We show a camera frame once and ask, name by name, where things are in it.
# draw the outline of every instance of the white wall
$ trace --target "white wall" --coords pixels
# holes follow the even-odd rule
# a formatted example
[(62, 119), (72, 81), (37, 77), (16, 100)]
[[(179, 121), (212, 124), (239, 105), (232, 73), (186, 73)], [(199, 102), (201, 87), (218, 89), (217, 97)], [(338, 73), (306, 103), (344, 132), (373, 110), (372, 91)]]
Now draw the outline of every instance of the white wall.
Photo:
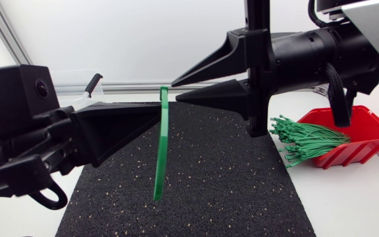
[[(104, 83), (171, 82), (245, 26), (242, 0), (0, 2), (34, 64), (98, 68)], [(271, 1), (272, 31), (314, 29), (307, 2)]]

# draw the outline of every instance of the red plastic bin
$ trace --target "red plastic bin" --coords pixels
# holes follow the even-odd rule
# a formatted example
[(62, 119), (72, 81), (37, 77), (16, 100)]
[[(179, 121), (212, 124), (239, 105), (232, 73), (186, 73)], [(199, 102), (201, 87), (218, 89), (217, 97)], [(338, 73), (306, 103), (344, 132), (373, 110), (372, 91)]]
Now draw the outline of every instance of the red plastic bin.
[(313, 158), (316, 166), (328, 169), (333, 165), (366, 163), (379, 152), (379, 118), (365, 106), (353, 106), (351, 126), (334, 125), (331, 108), (313, 109), (298, 122), (319, 124), (343, 132), (351, 137), (351, 143), (339, 145), (329, 153)]

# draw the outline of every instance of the black rubber mat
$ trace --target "black rubber mat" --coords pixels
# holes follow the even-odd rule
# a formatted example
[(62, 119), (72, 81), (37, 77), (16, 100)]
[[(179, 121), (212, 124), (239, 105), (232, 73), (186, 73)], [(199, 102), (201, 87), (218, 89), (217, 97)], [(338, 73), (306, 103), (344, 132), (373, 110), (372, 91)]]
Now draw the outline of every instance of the black rubber mat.
[(165, 189), (153, 201), (159, 125), (86, 166), (57, 236), (315, 236), (270, 136), (237, 114), (170, 104)]

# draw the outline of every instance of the bundle of cable ties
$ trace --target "bundle of cable ties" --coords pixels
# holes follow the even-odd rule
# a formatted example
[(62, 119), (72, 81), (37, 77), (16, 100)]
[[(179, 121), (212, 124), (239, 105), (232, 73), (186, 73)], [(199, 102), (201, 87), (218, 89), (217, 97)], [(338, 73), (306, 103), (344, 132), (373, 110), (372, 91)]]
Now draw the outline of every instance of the bundle of cable ties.
[(279, 152), (287, 151), (288, 160), (286, 168), (294, 167), (307, 159), (327, 154), (339, 145), (350, 142), (348, 135), (317, 124), (294, 122), (283, 115), (280, 118), (271, 118), (274, 130), (271, 134), (279, 135), (279, 140), (287, 145)]

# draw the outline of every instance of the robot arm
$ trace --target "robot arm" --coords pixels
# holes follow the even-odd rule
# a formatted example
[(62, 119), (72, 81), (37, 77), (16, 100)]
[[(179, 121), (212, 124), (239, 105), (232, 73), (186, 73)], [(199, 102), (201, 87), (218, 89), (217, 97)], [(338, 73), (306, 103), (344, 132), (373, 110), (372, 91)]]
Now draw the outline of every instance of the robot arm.
[[(86, 91), (92, 91), (94, 80)], [(100, 166), (160, 121), (156, 104), (96, 103), (79, 111), (60, 108), (48, 68), (0, 68), (0, 197), (29, 195), (49, 209), (67, 197), (51, 173)], [(53, 201), (41, 194), (49, 188)]]
[(267, 133), (272, 95), (330, 83), (329, 99), (337, 126), (349, 126), (357, 92), (370, 94), (379, 81), (379, 1), (318, 0), (309, 15), (318, 30), (270, 33), (270, 1), (245, 0), (246, 27), (227, 33), (223, 46), (173, 81), (181, 86), (248, 71), (246, 80), (231, 80), (179, 95), (178, 101), (226, 109), (249, 120), (251, 136)]

